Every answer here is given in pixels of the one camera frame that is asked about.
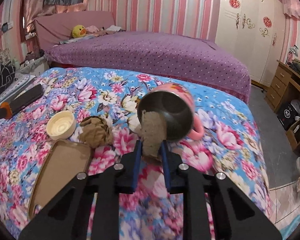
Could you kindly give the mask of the grey paper wad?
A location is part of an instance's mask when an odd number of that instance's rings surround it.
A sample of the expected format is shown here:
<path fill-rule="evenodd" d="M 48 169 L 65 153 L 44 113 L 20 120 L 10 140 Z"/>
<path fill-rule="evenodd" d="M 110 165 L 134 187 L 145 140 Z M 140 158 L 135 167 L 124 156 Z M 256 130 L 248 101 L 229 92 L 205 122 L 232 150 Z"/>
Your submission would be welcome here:
<path fill-rule="evenodd" d="M 165 117 L 154 111 L 142 111 L 141 117 L 142 154 L 143 156 L 160 159 L 161 143 L 167 139 L 167 122 Z"/>

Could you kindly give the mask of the black smartphone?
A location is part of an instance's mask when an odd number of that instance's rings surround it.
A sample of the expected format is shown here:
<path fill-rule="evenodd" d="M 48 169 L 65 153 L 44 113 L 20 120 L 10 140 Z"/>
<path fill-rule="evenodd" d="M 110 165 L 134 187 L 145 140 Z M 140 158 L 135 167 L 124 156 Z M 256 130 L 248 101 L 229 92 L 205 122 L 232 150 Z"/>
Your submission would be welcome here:
<path fill-rule="evenodd" d="M 12 110 L 12 115 L 16 115 L 24 108 L 41 98 L 44 94 L 43 87 L 38 84 L 31 89 L 25 91 L 23 94 L 11 101 L 10 107 Z"/>

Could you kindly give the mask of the black patterned bag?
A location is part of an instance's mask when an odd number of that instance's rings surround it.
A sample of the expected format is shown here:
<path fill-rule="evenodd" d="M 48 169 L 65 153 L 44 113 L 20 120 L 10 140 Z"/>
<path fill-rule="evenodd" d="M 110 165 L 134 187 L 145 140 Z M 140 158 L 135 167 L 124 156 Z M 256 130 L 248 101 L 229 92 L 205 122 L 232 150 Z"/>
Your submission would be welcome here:
<path fill-rule="evenodd" d="M 15 66 L 10 62 L 7 64 L 0 63 L 0 94 L 6 90 L 14 81 Z"/>

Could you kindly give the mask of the tan phone case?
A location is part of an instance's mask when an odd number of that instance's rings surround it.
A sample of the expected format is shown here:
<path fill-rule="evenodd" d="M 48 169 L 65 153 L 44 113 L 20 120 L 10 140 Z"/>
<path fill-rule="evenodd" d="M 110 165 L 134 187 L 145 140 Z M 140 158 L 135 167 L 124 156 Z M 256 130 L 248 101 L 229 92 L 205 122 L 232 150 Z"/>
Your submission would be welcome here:
<path fill-rule="evenodd" d="M 68 140 L 57 140 L 51 146 L 40 168 L 31 193 L 28 217 L 33 219 L 79 172 L 87 172 L 93 156 L 88 145 Z"/>

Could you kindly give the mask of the cream plastic lid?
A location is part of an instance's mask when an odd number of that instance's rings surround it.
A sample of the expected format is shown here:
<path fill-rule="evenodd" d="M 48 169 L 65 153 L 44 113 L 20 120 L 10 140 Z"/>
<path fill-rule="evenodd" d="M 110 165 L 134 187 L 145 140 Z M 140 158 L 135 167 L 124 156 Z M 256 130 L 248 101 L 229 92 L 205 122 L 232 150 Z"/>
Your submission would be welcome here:
<path fill-rule="evenodd" d="M 46 124 L 46 132 L 52 140 L 68 139 L 75 129 L 76 119 L 70 111 L 58 112 Z"/>

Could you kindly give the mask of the floral blue bed quilt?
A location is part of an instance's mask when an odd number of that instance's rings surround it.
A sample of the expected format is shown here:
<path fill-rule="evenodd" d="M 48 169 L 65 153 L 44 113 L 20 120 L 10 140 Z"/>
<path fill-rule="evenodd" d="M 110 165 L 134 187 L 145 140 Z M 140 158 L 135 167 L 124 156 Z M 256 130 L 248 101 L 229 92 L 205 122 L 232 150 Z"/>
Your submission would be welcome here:
<path fill-rule="evenodd" d="M 93 115 L 113 127 L 113 142 L 95 150 L 89 174 L 103 172 L 131 152 L 140 136 L 137 105 L 153 88 L 168 83 L 126 70 L 53 68 L 36 78 L 44 94 L 9 120 L 0 120 L 0 220 L 13 237 L 29 221 L 30 196 L 52 146 L 46 125 L 71 111 L 77 122 Z M 272 214 L 260 134 L 247 104 L 210 87 L 184 82 L 194 98 L 205 134 L 171 144 L 185 163 L 202 172 L 224 172 L 267 216 Z M 121 239 L 181 239 L 183 197 L 168 194 L 162 168 L 142 163 L 134 194 L 120 196 Z"/>

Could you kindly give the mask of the crumpled brown paper ball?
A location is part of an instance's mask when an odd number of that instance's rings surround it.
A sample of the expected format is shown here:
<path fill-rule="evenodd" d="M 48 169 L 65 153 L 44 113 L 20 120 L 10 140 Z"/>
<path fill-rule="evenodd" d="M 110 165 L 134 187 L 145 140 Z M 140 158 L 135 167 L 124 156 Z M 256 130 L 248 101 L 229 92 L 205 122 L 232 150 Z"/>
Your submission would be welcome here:
<path fill-rule="evenodd" d="M 79 141 L 91 148 L 110 145 L 113 142 L 112 127 L 101 116 L 89 116 L 80 123 L 82 133 L 78 136 Z"/>

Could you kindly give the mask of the pink sofa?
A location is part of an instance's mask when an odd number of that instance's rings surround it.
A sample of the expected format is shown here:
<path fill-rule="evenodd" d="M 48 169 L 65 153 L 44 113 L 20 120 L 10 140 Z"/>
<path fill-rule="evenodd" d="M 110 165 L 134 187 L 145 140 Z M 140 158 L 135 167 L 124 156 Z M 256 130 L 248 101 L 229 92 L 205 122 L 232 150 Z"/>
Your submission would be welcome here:
<path fill-rule="evenodd" d="M 48 50 L 60 41 L 70 39 L 73 27 L 79 24 L 108 28 L 115 20 L 109 11 L 74 11 L 38 17 L 34 26 L 39 48 Z"/>

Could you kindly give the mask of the pink metal mug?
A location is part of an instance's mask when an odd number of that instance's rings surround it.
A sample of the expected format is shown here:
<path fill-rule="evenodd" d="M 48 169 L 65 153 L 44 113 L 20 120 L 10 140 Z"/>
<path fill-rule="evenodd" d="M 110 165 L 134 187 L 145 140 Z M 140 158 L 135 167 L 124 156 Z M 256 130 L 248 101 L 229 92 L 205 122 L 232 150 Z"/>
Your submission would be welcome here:
<path fill-rule="evenodd" d="M 194 111 L 193 96 L 179 83 L 168 82 L 145 94 L 137 108 L 139 119 L 142 111 L 163 115 L 168 141 L 179 141 L 184 137 L 200 140 L 204 135 L 204 127 Z"/>

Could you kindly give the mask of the yellow duck plush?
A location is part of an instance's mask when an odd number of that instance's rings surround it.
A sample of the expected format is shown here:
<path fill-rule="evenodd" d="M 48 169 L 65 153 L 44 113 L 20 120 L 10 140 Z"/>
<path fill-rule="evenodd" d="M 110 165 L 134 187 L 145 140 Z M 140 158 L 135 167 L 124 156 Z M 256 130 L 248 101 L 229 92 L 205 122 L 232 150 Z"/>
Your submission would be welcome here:
<path fill-rule="evenodd" d="M 71 31 L 71 36 L 73 38 L 80 38 L 80 37 L 84 37 L 87 33 L 87 30 L 85 29 L 85 27 L 83 25 L 76 25 L 73 27 L 72 31 Z"/>

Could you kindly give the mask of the black box under desk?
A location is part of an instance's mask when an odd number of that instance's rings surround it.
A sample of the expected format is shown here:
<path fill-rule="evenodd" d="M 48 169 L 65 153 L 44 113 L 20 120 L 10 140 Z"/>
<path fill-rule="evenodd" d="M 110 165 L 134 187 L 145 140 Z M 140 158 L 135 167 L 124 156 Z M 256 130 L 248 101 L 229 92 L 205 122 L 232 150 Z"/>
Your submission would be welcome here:
<path fill-rule="evenodd" d="M 296 122 L 295 117 L 298 116 L 298 111 L 293 105 L 288 102 L 284 103 L 278 111 L 277 118 L 284 130 L 287 131 L 292 124 Z"/>

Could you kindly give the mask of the wooden desk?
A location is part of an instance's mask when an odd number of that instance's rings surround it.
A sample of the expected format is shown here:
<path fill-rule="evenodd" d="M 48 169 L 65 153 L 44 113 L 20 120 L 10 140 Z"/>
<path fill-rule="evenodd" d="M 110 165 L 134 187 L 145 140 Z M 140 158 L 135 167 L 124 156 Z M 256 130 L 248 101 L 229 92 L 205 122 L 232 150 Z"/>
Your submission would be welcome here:
<path fill-rule="evenodd" d="M 296 122 L 285 131 L 285 134 L 292 150 L 300 154 L 300 75 L 279 61 L 265 101 L 276 115 L 281 106 L 288 102 L 298 111 Z"/>

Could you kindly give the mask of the purple dotted bed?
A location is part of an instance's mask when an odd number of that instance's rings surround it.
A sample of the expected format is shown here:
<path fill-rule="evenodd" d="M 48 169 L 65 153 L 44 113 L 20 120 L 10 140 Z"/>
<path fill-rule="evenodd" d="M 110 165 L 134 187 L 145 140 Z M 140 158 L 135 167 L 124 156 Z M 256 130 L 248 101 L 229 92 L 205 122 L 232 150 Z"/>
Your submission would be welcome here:
<path fill-rule="evenodd" d="M 180 35 L 123 31 L 45 50 L 49 61 L 113 68 L 171 77 L 210 86 L 249 101 L 247 67 L 209 40 Z"/>

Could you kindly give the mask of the white wardrobe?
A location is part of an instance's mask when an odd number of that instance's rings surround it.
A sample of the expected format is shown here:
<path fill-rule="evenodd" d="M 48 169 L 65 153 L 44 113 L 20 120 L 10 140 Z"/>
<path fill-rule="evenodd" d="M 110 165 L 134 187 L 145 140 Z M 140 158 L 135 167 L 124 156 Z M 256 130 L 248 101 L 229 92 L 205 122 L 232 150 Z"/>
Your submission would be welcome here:
<path fill-rule="evenodd" d="M 220 0 L 215 43 L 269 87 L 281 57 L 286 20 L 279 0 Z"/>

